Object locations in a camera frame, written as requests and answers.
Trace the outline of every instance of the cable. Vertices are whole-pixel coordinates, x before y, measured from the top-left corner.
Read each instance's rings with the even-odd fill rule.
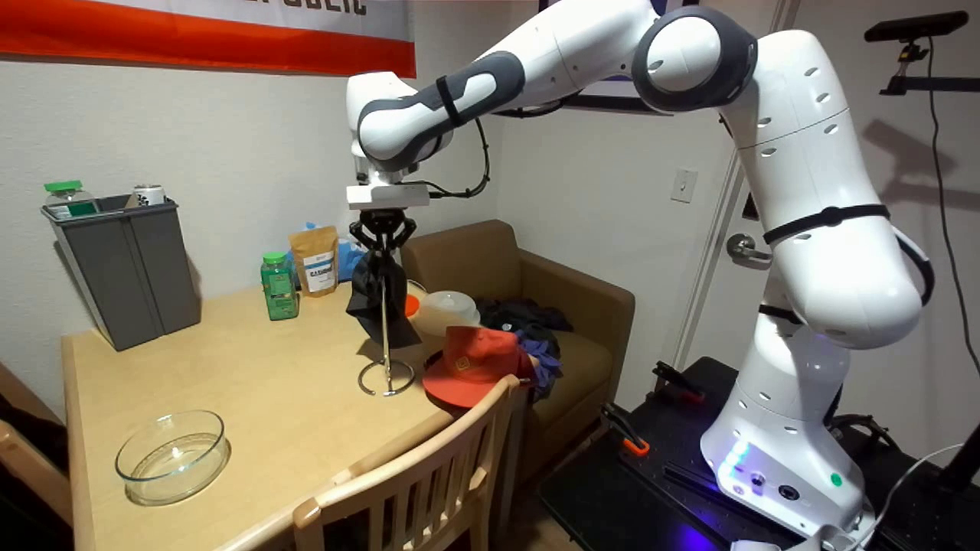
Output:
[[[929,83],[934,80],[930,78],[930,67],[934,67],[934,40],[929,36]],[[962,339],[967,346],[967,355],[980,375],[980,357],[976,357],[976,350],[975,350],[975,336],[971,336],[971,313],[964,305],[964,293],[962,293],[962,281],[958,281],[958,265],[957,265],[957,250],[951,250],[951,240],[948,240],[948,220],[946,220],[946,182],[943,182],[943,164],[941,164],[941,116],[938,116],[938,92],[934,86],[929,86],[929,113],[930,113],[930,164],[934,164],[934,176],[938,176],[938,191],[941,191],[941,223],[943,223],[943,244],[946,244],[946,258],[948,258],[948,271],[951,271],[951,289],[957,289],[957,304],[958,304],[958,318],[962,318]]]
[[[866,537],[858,543],[858,547],[863,547],[863,546],[879,532],[879,527],[881,527],[881,519],[886,519],[886,514],[887,514],[887,507],[890,507],[890,498],[893,498],[893,492],[908,484],[908,477],[909,477],[912,470],[919,470],[929,458],[938,458],[938,457],[943,457],[943,452],[948,452],[948,450],[958,450],[958,446],[962,446],[962,440],[958,440],[958,443],[948,443],[948,446],[941,446],[941,450],[930,450],[930,452],[924,452],[919,462],[912,462],[912,465],[890,484],[890,489],[887,489],[887,496],[886,496],[886,506],[881,506],[881,510],[879,510],[879,517],[877,517],[877,527],[866,529]]]
[[[425,185],[429,186],[429,200],[471,200],[482,197],[491,185],[491,143],[487,143],[487,131],[485,121],[476,118],[477,131],[482,131],[482,150],[485,150],[485,177],[476,186],[466,186],[464,193],[452,193],[436,182],[408,182],[408,185]]]

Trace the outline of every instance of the sign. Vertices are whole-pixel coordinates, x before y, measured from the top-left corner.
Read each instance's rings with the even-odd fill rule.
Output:
[[[0,59],[415,78],[408,0],[0,0]]]

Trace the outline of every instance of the chair backrest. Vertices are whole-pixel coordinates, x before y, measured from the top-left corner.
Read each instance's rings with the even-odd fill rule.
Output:
[[[321,551],[324,527],[366,510],[367,551],[448,547],[466,529],[476,537],[471,547],[487,547],[492,488],[517,410],[517,387],[514,378],[500,380],[482,405],[419,446],[306,498],[294,510],[296,547]]]
[[[58,465],[68,462],[68,457],[47,457],[44,443],[31,440],[24,430],[51,438],[47,446],[65,446],[65,440],[55,440],[65,438],[58,416],[5,364],[0,364],[0,468],[72,527],[72,484]]]

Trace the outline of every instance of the cushion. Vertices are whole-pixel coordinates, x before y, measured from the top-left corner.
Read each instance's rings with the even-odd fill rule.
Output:
[[[402,261],[425,291],[464,291],[476,300],[517,296],[521,291],[517,240],[500,220],[410,240]]]

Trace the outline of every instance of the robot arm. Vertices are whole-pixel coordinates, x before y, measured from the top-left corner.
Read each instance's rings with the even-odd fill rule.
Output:
[[[410,89],[394,75],[362,75],[347,89],[347,118],[358,185],[351,209],[425,206],[425,191],[403,185],[449,131],[492,111],[547,103],[627,67],[654,21],[650,0],[565,0],[523,21],[458,75]]]
[[[650,0],[562,0],[419,92],[391,75],[350,80],[358,185],[347,200],[362,220],[389,223],[429,200],[402,177],[456,126],[565,98],[626,64],[652,111],[721,107],[771,244],[754,346],[702,457],[728,498],[805,539],[831,527],[841,547],[862,547],[872,510],[823,414],[847,375],[844,350],[900,339],[924,300],[813,35],[756,40],[715,8],[658,18]]]

